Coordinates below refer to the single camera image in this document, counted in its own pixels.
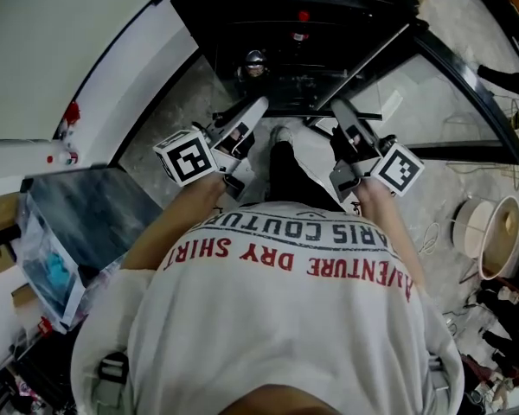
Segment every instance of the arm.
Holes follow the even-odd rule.
[[[194,225],[206,220],[225,192],[220,174],[210,174],[183,188],[127,253],[122,269],[155,271],[170,248]]]
[[[85,320],[71,362],[71,387],[80,412],[91,413],[96,367],[112,352],[127,350],[132,323],[146,290],[163,258],[192,226],[208,218],[225,191],[221,176],[213,174],[184,188],[127,253]]]
[[[363,216],[373,221],[390,238],[415,284],[424,287],[423,266],[390,191],[378,180],[366,178],[356,188],[355,194],[362,206]]]

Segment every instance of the tiled floor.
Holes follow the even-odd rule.
[[[431,24],[432,31],[473,67],[484,63],[505,72],[519,71],[519,60],[514,51],[479,0],[425,0],[420,12]],[[178,187],[164,174],[151,147],[171,133],[189,127],[191,121],[203,125],[210,121],[214,79],[208,63],[199,59],[144,124],[120,160],[127,172],[162,206],[170,202]],[[493,85],[489,84],[488,88],[495,94],[508,95]],[[415,131],[414,135],[402,138],[406,143],[493,138],[488,126],[462,97],[431,65],[423,59],[413,59],[381,81],[375,94],[364,93],[354,101],[360,110],[380,111],[382,107],[384,122],[376,126],[381,135],[393,132],[400,139],[401,128],[408,126],[410,131]],[[498,98],[497,101],[504,110],[510,109],[509,99]],[[294,134],[297,159],[312,178],[330,186],[328,175],[334,157],[328,140],[305,129],[296,118],[269,118],[262,120],[254,130],[256,144],[251,150],[250,161],[257,178],[244,202],[262,199],[268,167],[266,143],[270,130],[281,123],[290,127]],[[422,247],[431,223],[439,223],[434,253],[420,255],[426,269],[429,294],[443,312],[463,314],[446,314],[451,320],[451,331],[456,333],[459,349],[492,367],[495,365],[490,360],[491,351],[480,342],[478,331],[495,321],[489,312],[480,308],[466,313],[461,310],[465,299],[477,288],[478,279],[458,284],[466,273],[473,271],[474,263],[453,248],[450,238],[450,219],[469,195],[493,200],[515,195],[519,200],[519,191],[514,190],[512,179],[500,170],[460,175],[445,163],[426,162],[424,174],[399,203],[417,247]]]

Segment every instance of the white shoe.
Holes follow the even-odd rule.
[[[275,126],[271,131],[269,138],[270,147],[280,142],[288,142],[292,146],[292,132],[284,126]]]

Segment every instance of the white cube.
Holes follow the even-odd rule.
[[[185,186],[217,170],[206,139],[199,131],[179,131],[154,146],[167,175]]]

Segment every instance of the bottle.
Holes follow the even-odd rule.
[[[46,158],[48,163],[52,163],[54,161],[53,156],[48,156]],[[57,162],[59,164],[65,164],[66,166],[72,166],[79,161],[79,154],[74,150],[63,150],[57,155]]]
[[[308,22],[310,21],[310,13],[307,10],[301,10],[298,12],[298,20],[300,22]],[[307,40],[310,35],[309,34],[301,34],[299,32],[291,32],[291,36],[297,42],[303,42]]]

